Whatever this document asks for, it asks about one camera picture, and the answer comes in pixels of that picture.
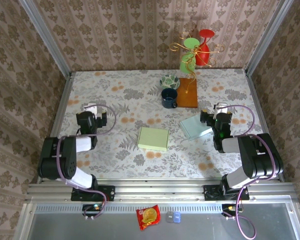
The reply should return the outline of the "aluminium front rail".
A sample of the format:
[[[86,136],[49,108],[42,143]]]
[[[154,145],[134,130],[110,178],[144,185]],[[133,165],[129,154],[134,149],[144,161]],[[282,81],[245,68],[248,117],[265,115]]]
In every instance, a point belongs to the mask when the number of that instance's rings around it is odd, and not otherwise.
[[[100,185],[115,187],[116,203],[200,203],[204,201],[204,186],[217,185],[219,180],[203,178],[164,179],[100,179]],[[43,180],[30,184],[25,196],[26,203],[68,204],[72,188],[60,181]],[[251,202],[282,202],[296,200],[293,184],[277,179],[260,181],[248,188]]]

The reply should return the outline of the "floral tablecloth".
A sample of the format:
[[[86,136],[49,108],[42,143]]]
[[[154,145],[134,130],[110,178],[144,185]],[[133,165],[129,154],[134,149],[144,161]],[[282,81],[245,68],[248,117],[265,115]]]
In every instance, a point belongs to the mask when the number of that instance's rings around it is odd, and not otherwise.
[[[77,155],[77,166],[98,179],[220,178],[241,166],[237,153],[219,153],[209,133],[188,140],[180,121],[213,111],[227,103],[232,112],[231,133],[249,130],[254,102],[242,69],[199,69],[197,108],[166,109],[161,104],[160,79],[183,77],[178,70],[85,71],[75,74],[60,135],[78,130],[76,114],[84,104],[112,108],[107,113],[107,134],[98,136],[95,149]],[[138,148],[141,127],[169,130],[167,151]]]

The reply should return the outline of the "leaf pattern bowl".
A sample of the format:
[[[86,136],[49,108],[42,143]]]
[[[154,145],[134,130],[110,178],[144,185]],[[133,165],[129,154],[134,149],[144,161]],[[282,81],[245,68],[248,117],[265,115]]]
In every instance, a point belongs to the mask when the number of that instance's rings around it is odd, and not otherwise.
[[[180,79],[174,74],[166,74],[161,77],[159,83],[163,89],[172,88],[177,90],[180,86]]]

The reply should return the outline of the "green paper box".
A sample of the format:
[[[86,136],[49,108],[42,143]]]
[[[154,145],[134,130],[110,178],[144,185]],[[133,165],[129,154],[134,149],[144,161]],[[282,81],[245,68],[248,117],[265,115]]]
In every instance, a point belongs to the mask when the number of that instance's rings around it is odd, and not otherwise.
[[[137,146],[141,149],[166,152],[168,150],[170,131],[150,127],[141,127]]]

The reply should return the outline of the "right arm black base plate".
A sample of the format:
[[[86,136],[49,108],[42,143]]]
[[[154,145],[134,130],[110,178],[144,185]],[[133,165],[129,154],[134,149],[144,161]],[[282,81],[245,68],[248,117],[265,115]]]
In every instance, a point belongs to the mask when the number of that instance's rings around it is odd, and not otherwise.
[[[206,201],[234,201],[238,198],[240,188],[227,188],[221,185],[204,185],[203,193]]]

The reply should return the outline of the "light blue paper box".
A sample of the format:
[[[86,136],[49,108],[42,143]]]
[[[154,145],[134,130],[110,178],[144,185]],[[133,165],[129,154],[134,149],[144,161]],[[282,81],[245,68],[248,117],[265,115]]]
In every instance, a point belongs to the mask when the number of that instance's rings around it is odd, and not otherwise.
[[[200,138],[213,131],[210,126],[200,121],[199,114],[180,121],[179,126],[189,141]]]

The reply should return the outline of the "dark blue mug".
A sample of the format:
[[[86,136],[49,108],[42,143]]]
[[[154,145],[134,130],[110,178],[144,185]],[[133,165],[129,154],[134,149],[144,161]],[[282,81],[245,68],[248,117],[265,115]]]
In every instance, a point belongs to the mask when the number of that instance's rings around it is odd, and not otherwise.
[[[166,109],[175,109],[177,104],[178,92],[173,88],[165,88],[161,92],[161,104]]]

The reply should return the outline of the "aluminium frame post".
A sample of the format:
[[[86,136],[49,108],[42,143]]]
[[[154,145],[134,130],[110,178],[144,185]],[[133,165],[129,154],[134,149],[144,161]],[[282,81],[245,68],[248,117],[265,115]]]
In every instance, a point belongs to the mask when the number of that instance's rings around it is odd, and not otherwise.
[[[270,46],[272,39],[282,24],[285,16],[290,10],[294,0],[280,0],[276,7],[265,31],[263,32],[259,43],[257,44],[248,64],[245,67],[245,73],[251,77],[258,64],[260,63],[267,48]]]
[[[71,76],[71,70],[68,66],[61,49],[58,47],[57,42],[55,41],[53,34],[48,28],[45,20],[43,19],[41,13],[36,7],[33,0],[19,0],[29,19],[31,20],[34,28],[41,37],[43,43],[47,47],[47,50],[54,59],[58,69],[62,75],[68,80]]]

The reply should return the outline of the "green goblet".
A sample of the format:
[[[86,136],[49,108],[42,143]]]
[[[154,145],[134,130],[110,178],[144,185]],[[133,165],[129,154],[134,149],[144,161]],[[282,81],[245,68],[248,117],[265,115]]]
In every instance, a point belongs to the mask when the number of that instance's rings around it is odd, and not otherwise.
[[[185,74],[191,74],[194,72],[196,67],[196,53],[195,48],[200,45],[200,41],[196,38],[189,37],[186,38],[183,42],[183,46],[186,49],[186,53],[184,53],[180,60],[179,69]]]

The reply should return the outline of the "red snack packet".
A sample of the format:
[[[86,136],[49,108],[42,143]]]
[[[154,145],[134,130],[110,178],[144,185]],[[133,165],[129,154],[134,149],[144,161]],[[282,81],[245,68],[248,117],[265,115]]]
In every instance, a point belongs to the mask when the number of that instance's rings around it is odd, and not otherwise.
[[[156,225],[161,221],[161,213],[158,205],[137,209],[136,216],[141,231],[149,226]]]

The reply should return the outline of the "grey metal shelf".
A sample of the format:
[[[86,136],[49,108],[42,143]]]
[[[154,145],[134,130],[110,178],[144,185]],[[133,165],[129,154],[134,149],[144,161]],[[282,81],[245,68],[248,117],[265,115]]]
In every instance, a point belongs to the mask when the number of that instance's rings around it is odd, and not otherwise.
[[[169,223],[161,213],[158,224],[140,230],[137,214],[102,213],[86,220],[78,213],[34,214],[37,204],[25,205],[13,240],[300,240],[300,209],[289,201],[294,213],[286,209],[257,213],[255,206],[243,212],[241,224],[222,213],[181,213],[180,223]]]

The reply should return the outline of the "red goblet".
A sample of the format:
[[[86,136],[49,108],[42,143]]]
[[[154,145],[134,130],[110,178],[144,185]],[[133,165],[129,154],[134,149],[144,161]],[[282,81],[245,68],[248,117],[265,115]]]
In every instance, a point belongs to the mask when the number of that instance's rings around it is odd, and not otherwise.
[[[200,44],[197,54],[195,56],[197,66],[209,66],[210,63],[210,49],[207,42],[215,35],[215,32],[210,29],[201,29],[199,31],[199,36],[203,38],[203,42]]]

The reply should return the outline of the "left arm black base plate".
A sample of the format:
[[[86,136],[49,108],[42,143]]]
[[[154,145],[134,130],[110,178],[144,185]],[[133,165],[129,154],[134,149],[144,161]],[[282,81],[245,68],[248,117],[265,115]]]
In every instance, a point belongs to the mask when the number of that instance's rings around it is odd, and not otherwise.
[[[113,202],[115,199],[116,189],[113,185],[99,185],[98,191],[102,192],[107,201]],[[70,200],[73,202],[102,202],[103,196],[99,193],[86,192],[76,188],[72,189]]]

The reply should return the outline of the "aluminium side rail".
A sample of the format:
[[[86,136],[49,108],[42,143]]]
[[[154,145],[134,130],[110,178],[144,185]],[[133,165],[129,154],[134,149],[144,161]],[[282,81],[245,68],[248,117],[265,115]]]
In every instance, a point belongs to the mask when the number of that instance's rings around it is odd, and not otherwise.
[[[51,134],[47,137],[41,149],[39,162],[37,166],[37,183],[40,184],[44,179],[57,180],[60,178],[57,166],[57,146],[59,142],[59,134],[63,124],[68,100],[73,89],[73,83],[76,73],[72,72],[66,80],[60,102],[58,104],[55,120],[52,126]]]
[[[260,101],[257,96],[256,89],[254,87],[252,78],[250,75],[245,73],[247,84],[249,86],[251,99],[253,100],[253,116],[255,120],[253,121],[253,117],[247,117],[247,124],[250,124],[249,130],[247,131],[249,134],[256,133],[256,134],[268,134],[269,135],[269,129],[266,124],[266,120],[261,108]]]

